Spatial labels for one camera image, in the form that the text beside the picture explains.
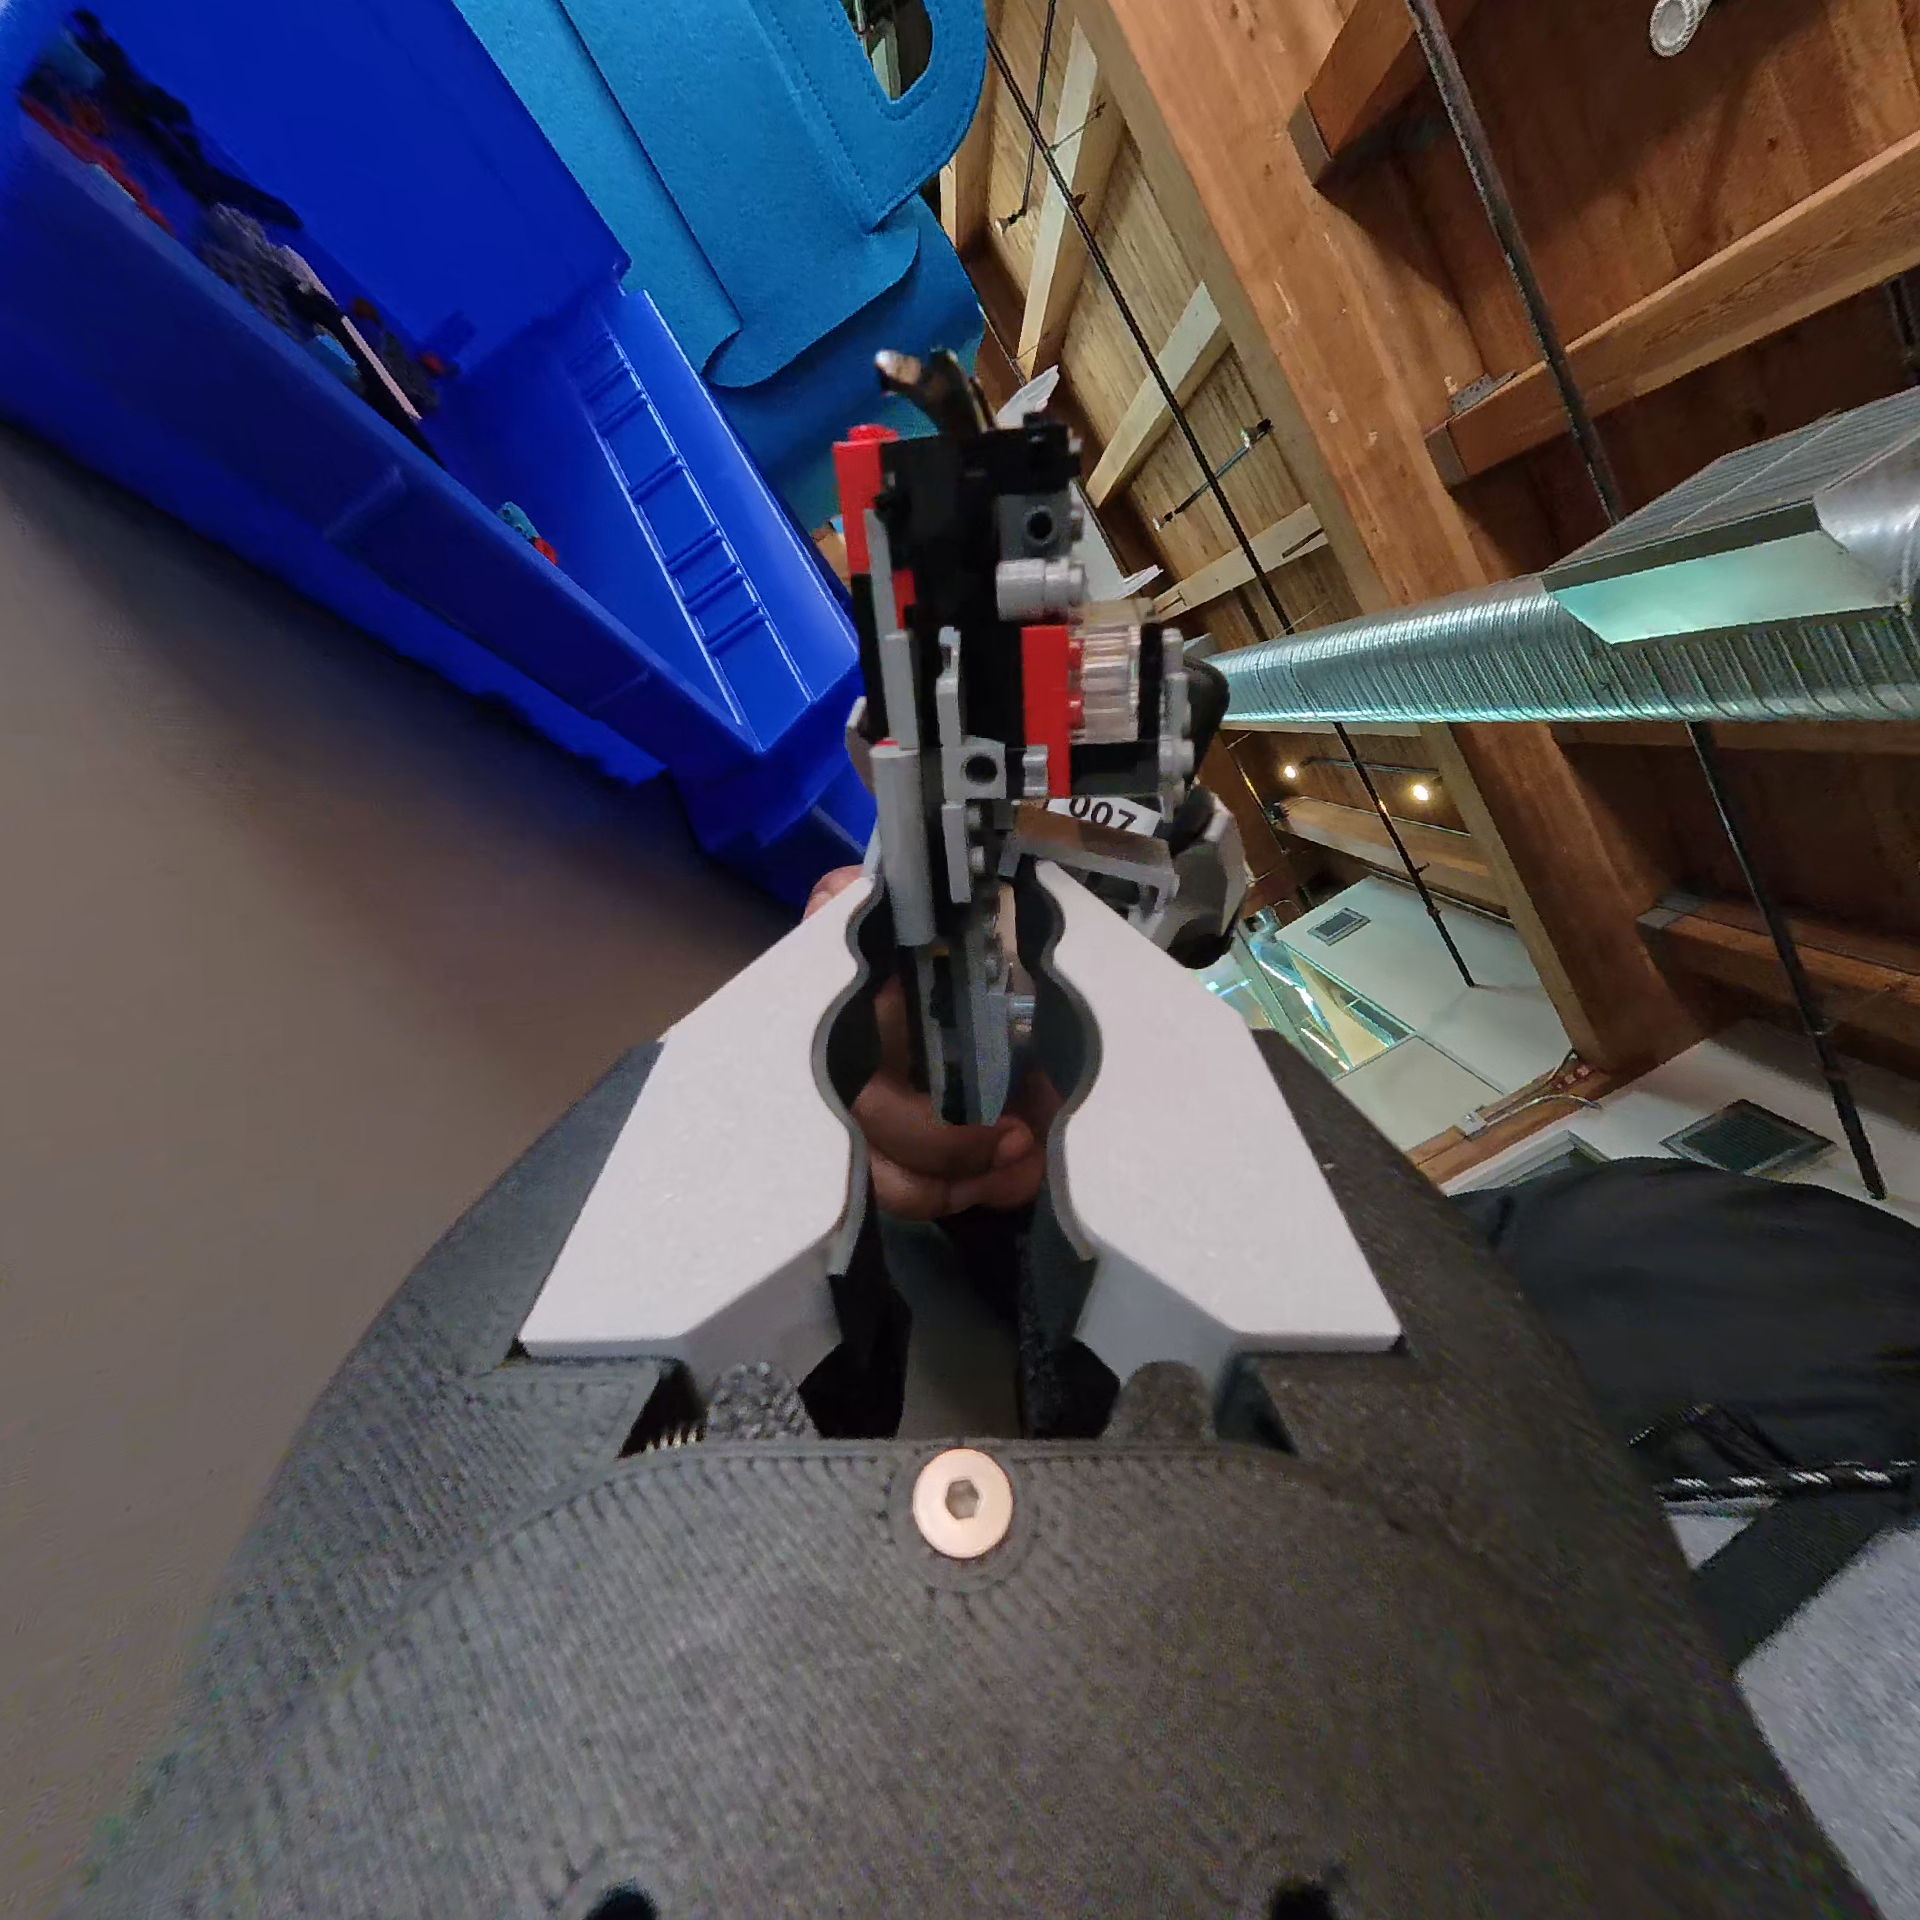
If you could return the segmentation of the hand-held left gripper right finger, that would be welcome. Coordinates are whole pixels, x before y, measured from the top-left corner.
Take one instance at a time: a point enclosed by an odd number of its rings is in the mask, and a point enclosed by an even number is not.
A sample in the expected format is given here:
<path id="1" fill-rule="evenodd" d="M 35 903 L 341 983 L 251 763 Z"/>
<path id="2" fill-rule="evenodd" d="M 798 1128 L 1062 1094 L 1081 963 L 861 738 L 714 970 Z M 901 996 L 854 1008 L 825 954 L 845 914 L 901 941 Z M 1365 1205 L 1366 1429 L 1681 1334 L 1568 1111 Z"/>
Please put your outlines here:
<path id="1" fill-rule="evenodd" d="M 1066 869 L 1019 884 L 1030 1053 L 1061 1099 L 1028 1276 L 1044 1352 L 1390 1352 L 1402 1322 L 1257 1034 Z"/>

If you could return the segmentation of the person's right hand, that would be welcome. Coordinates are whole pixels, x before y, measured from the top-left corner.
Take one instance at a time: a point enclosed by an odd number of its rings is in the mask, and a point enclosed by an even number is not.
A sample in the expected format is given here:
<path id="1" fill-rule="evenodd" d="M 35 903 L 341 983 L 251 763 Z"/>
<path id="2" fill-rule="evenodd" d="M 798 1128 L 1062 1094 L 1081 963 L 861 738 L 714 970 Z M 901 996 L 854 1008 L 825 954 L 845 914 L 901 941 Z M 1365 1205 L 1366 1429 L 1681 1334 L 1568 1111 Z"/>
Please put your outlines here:
<path id="1" fill-rule="evenodd" d="M 940 1220 L 970 1210 L 1022 1210 L 1050 1172 L 1050 1127 L 1062 1102 L 1030 1068 L 1004 1112 L 987 1125 L 940 1120 L 907 1078 L 906 996 L 890 981 L 874 1000 L 881 1060 L 852 1102 L 868 1146 L 872 1187 L 885 1213 Z"/>

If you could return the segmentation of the person's grey sweatshirt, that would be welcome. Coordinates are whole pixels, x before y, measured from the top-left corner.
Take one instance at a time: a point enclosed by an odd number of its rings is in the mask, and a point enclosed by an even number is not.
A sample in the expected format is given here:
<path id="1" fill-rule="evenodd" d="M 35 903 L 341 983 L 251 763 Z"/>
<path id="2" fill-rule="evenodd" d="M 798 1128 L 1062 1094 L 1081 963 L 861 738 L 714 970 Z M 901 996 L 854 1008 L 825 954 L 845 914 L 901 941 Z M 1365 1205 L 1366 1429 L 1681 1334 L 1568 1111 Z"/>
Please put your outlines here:
<path id="1" fill-rule="evenodd" d="M 1917 1915 L 1917 1520 L 1894 1495 L 1675 1507 L 1696 1605 L 1817 1823 Z"/>

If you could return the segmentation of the blue plastic bin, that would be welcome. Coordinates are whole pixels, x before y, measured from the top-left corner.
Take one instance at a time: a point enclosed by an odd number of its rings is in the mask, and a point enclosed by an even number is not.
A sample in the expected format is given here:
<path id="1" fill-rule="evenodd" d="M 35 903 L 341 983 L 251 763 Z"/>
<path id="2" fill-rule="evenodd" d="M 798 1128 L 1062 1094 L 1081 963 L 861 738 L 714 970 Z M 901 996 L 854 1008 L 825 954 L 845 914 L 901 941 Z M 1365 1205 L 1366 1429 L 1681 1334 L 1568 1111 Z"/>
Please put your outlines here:
<path id="1" fill-rule="evenodd" d="M 848 613 L 456 4 L 5 4 L 5 414 L 770 844 Z"/>
<path id="2" fill-rule="evenodd" d="M 636 656 L 587 714 L 673 774 L 705 851 L 798 903 L 874 827 L 848 598 L 648 295 L 605 295 L 564 365 L 626 536 L 592 596 Z"/>

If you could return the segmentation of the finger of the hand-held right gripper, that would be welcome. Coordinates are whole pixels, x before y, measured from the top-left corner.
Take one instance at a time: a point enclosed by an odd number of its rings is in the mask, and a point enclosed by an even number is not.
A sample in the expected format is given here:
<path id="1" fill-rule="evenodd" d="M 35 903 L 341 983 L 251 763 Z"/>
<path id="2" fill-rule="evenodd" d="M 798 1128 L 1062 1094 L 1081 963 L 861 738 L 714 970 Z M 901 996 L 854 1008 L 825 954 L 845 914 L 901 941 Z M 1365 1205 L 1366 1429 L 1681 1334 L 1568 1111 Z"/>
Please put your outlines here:
<path id="1" fill-rule="evenodd" d="M 1179 892 L 1169 844 L 1078 818 L 1017 818 L 1017 860 L 1050 862 L 1076 876 L 1133 884 L 1144 910 L 1162 910 Z"/>

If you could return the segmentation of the colourful toy brick pile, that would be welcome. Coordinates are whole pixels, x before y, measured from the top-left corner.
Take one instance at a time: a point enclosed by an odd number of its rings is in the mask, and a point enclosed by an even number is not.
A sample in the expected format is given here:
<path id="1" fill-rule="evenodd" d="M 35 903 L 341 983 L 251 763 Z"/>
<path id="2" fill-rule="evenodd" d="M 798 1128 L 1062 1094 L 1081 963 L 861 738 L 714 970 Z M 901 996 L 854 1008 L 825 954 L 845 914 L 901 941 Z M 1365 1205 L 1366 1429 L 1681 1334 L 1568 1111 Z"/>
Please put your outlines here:
<path id="1" fill-rule="evenodd" d="M 5 4 L 5 411 L 281 583 L 586 583 L 554 333 L 617 260 L 459 4 Z"/>

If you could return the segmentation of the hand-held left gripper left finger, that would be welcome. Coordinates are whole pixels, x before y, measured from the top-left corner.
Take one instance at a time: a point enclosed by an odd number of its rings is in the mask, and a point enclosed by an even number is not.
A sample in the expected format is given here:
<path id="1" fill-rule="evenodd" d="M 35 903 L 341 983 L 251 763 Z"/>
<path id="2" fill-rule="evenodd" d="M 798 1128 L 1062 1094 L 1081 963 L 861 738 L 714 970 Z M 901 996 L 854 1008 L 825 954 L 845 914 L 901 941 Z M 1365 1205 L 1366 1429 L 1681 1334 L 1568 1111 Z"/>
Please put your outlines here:
<path id="1" fill-rule="evenodd" d="M 872 901 L 852 880 L 668 1029 L 518 1330 L 531 1358 L 810 1373 L 841 1343 L 858 1142 L 822 1034 Z"/>

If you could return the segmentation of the grey desk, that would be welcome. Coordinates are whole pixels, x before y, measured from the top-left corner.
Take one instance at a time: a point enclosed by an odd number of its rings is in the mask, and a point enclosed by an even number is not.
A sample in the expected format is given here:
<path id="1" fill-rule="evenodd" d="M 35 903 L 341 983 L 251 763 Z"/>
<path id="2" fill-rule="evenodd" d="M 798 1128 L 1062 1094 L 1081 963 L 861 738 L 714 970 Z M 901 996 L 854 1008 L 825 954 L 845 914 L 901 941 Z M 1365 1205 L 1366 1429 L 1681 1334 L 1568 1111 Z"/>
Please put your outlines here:
<path id="1" fill-rule="evenodd" d="M 5 1915 L 52 1915 L 322 1386 L 798 912 L 5 430 Z"/>

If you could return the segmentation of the silver ventilation duct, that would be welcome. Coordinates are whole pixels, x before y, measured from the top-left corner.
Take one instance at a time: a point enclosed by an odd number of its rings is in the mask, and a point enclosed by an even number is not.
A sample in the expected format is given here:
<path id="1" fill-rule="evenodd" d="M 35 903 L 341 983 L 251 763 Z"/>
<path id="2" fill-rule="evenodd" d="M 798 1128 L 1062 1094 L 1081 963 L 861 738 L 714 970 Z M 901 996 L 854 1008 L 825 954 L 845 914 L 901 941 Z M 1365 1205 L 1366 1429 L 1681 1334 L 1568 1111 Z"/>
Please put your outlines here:
<path id="1" fill-rule="evenodd" d="M 1217 659 L 1235 727 L 1913 723 L 1917 394 L 1725 453 L 1553 566 Z"/>

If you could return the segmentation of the grey black toy brick model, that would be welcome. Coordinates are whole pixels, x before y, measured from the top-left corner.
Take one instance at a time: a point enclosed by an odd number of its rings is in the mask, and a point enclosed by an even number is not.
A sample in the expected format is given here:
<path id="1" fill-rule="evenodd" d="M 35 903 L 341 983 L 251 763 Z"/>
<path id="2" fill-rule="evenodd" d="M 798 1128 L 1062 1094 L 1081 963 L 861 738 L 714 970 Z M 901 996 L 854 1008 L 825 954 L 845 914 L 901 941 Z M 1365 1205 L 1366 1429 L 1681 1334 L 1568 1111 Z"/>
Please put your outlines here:
<path id="1" fill-rule="evenodd" d="M 892 918 L 910 1078 L 946 1122 L 994 1122 L 1017 1085 L 1017 818 L 1072 792 L 1150 799 L 1185 724 L 1162 690 L 1179 634 L 1138 596 L 1098 604 L 1076 436 L 993 420 L 952 352 L 881 352 L 877 382 L 928 423 L 833 447 L 861 700 L 848 752 L 876 803 L 868 866 Z"/>

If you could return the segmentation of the blue felt bag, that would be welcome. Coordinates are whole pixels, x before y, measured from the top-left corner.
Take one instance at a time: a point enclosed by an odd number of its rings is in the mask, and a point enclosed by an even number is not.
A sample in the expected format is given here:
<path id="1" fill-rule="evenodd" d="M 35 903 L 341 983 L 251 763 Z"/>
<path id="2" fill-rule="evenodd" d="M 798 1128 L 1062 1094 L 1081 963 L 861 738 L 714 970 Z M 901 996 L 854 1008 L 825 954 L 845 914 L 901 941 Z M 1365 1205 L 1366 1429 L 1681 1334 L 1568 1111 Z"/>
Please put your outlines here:
<path id="1" fill-rule="evenodd" d="M 923 202 L 972 131 L 987 8 L 925 4 L 901 94 L 829 2 L 462 2 L 768 483 L 825 520 L 852 424 L 923 435 L 877 352 L 973 365 L 978 299 Z"/>

